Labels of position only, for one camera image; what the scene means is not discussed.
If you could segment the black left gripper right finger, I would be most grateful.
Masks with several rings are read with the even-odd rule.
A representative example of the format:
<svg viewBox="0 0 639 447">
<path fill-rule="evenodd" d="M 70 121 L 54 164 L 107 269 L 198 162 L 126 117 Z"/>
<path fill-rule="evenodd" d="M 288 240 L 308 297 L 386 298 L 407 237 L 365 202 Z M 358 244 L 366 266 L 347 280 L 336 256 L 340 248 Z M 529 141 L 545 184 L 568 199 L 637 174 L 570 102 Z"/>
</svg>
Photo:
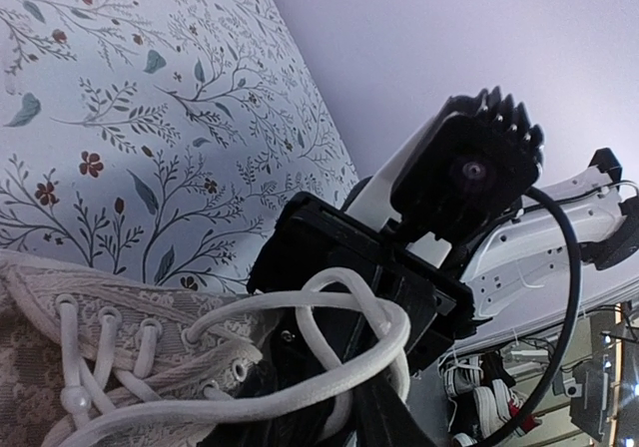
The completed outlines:
<svg viewBox="0 0 639 447">
<path fill-rule="evenodd" d="M 427 447 L 435 443 L 417 425 L 384 369 L 353 392 L 344 446 Z"/>
</svg>

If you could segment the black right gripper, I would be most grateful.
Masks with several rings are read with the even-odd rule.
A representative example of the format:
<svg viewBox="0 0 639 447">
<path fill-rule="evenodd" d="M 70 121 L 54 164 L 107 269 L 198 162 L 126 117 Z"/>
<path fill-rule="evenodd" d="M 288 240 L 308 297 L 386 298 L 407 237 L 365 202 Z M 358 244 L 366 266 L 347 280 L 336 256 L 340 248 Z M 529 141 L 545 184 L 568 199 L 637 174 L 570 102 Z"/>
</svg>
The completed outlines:
<svg viewBox="0 0 639 447">
<path fill-rule="evenodd" d="M 346 213 L 310 193 L 294 195 L 251 269 L 249 293 L 343 292 L 364 312 L 318 315 L 336 353 L 350 359 L 391 326 L 382 308 L 390 301 L 409 319 L 404 345 L 411 371 L 437 360 L 474 331 L 469 287 Z"/>
</svg>

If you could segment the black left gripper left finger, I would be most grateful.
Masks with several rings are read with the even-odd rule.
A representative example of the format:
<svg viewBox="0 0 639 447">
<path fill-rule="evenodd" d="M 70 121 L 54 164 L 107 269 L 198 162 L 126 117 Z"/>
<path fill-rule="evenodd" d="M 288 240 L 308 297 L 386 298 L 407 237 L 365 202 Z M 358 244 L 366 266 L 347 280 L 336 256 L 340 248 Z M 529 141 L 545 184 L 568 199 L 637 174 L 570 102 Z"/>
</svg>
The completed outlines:
<svg viewBox="0 0 639 447">
<path fill-rule="evenodd" d="M 349 393 L 301 401 L 301 388 L 326 373 L 286 316 L 261 361 L 240 389 L 240 407 L 200 441 L 201 446 L 342 446 L 349 437 Z"/>
</svg>

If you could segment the cream lace platform sneaker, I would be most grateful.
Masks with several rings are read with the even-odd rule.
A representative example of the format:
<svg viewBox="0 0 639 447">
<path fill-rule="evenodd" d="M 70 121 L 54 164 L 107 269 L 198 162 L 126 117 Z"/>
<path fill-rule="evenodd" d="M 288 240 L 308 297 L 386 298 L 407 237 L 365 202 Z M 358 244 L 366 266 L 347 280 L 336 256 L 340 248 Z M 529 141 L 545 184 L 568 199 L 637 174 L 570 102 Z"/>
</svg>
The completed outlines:
<svg viewBox="0 0 639 447">
<path fill-rule="evenodd" d="M 326 373 L 301 388 L 317 398 L 353 392 L 389 369 L 404 402 L 405 312 L 350 359 L 319 314 L 356 312 L 343 292 L 304 286 L 239 297 L 157 288 L 87 266 L 1 254 L 1 442 L 5 446 L 196 446 L 237 412 L 240 389 L 286 316 Z"/>
</svg>

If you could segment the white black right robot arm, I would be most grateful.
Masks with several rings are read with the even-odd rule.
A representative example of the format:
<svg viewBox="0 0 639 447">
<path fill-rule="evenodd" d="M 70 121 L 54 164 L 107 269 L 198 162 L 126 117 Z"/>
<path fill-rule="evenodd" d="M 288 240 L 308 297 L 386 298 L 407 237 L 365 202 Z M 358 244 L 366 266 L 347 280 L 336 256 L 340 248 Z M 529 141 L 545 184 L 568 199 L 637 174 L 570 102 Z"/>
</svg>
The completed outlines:
<svg viewBox="0 0 639 447">
<path fill-rule="evenodd" d="M 582 265 L 606 270 L 637 250 L 638 201 L 620 197 L 621 183 L 621 164 L 602 148 L 584 172 L 548 190 L 571 222 Z M 404 350 L 417 372 L 527 291 L 566 275 L 569 260 L 558 223 L 536 202 L 516 201 L 435 263 L 389 231 L 375 231 L 345 210 L 299 193 L 261 249 L 248 290 L 299 290 L 333 267 L 355 271 L 372 292 L 404 309 L 411 326 Z"/>
</svg>

